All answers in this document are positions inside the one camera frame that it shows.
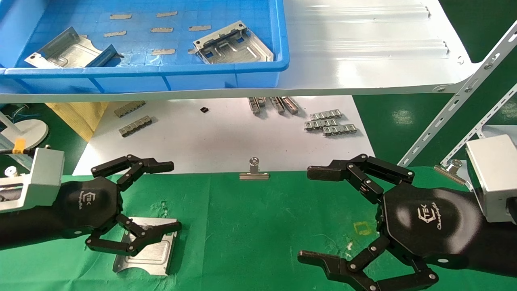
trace blue plastic tray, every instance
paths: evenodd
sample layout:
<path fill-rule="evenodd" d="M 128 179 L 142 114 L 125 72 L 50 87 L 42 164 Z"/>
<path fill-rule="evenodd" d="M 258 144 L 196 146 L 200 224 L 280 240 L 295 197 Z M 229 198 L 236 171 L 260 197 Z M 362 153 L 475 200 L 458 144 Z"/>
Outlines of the blue plastic tray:
<path fill-rule="evenodd" d="M 156 13 L 178 11 L 170 17 Z M 111 14 L 132 14 L 110 20 Z M 192 42 L 242 20 L 275 54 L 273 62 L 204 64 Z M 193 25 L 210 30 L 191 32 Z M 98 68 L 36 69 L 24 59 L 68 27 L 123 59 Z M 153 27 L 173 27 L 152 33 Z M 104 37 L 125 30 L 124 36 Z M 153 50 L 176 49 L 154 56 Z M 0 0 L 0 93 L 125 93 L 274 88 L 289 66 L 282 0 Z"/>

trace white metal rack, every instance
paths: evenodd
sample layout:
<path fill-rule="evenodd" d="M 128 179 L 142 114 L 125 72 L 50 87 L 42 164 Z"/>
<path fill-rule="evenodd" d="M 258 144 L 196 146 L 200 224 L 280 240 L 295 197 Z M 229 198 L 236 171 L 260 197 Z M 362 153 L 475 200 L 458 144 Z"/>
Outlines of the white metal rack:
<path fill-rule="evenodd" d="M 438 0 L 284 0 L 291 65 L 273 89 L 0 94 L 3 103 L 456 93 L 399 162 L 408 166 L 515 47 L 517 22 L 471 62 Z"/>
<path fill-rule="evenodd" d="M 468 134 L 450 151 L 447 156 L 440 162 L 442 166 L 445 166 L 450 159 L 460 150 L 463 146 L 477 134 L 478 138 L 486 138 L 492 136 L 498 136 L 501 134 L 508 134 L 514 143 L 517 144 L 517 125 L 486 125 L 488 120 L 494 116 L 494 114 L 503 107 L 517 93 L 517 83 L 510 88 L 510 90 L 503 95 L 503 97 L 488 111 L 485 116 L 468 132 Z"/>

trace white table surface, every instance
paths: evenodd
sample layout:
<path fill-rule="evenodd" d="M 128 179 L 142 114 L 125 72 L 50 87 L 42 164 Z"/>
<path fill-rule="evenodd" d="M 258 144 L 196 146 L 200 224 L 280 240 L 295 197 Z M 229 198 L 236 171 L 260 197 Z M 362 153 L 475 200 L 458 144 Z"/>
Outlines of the white table surface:
<path fill-rule="evenodd" d="M 133 154 L 157 161 L 173 161 L 173 173 L 244 172 L 249 159 L 260 159 L 261 171 L 306 170 L 328 165 L 333 159 L 373 155 L 361 118 L 351 96 L 293 97 L 297 115 L 279 115 L 269 100 L 259 116 L 250 111 L 247 98 L 156 100 L 119 119 L 113 111 L 124 103 L 111 103 L 73 175 L 90 175 L 90 169 Z M 200 109 L 207 107 L 207 113 Z M 309 113 L 340 109 L 341 124 L 354 123 L 353 135 L 325 137 L 306 132 Z M 152 125 L 123 138 L 118 130 L 146 115 Z"/>

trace black robotic arm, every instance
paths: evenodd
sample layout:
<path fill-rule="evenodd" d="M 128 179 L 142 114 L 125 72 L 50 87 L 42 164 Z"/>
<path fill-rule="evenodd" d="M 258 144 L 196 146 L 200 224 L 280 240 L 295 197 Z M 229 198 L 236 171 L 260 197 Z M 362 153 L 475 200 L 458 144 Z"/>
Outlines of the black robotic arm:
<path fill-rule="evenodd" d="M 395 187 L 384 193 L 366 174 Z M 309 179 L 346 180 L 378 205 L 380 236 L 350 261 L 308 251 L 300 251 L 298 261 L 321 266 L 329 280 L 361 291 L 426 289 L 438 282 L 427 264 L 517 277 L 516 225 L 488 223 L 474 193 L 417 188 L 412 185 L 414 176 L 412 171 L 365 154 L 349 161 L 334 160 L 328 167 L 309 167 Z M 415 273 L 377 282 L 366 276 L 364 269 L 385 250 Z"/>
<path fill-rule="evenodd" d="M 108 176 L 130 168 L 117 182 Z M 133 155 L 120 157 L 92 168 L 93 180 L 63 183 L 51 206 L 0 214 L 0 250 L 55 239 L 90 235 L 86 245 L 93 251 L 135 256 L 147 245 L 161 241 L 163 235 L 179 231 L 181 223 L 140 226 L 124 216 L 121 192 L 144 173 L 174 170 L 172 162 L 159 163 L 153 158 Z M 131 243 L 108 241 L 100 237 L 115 225 L 131 232 Z"/>

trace yellow tape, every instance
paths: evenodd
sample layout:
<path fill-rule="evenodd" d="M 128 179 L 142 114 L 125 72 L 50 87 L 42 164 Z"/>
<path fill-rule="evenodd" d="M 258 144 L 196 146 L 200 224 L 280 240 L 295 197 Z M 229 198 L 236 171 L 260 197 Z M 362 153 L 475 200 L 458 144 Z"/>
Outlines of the yellow tape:
<path fill-rule="evenodd" d="M 13 154 L 21 155 L 23 154 L 23 150 L 25 150 L 25 139 L 24 138 L 17 138 L 14 142 L 14 149 L 12 149 Z"/>

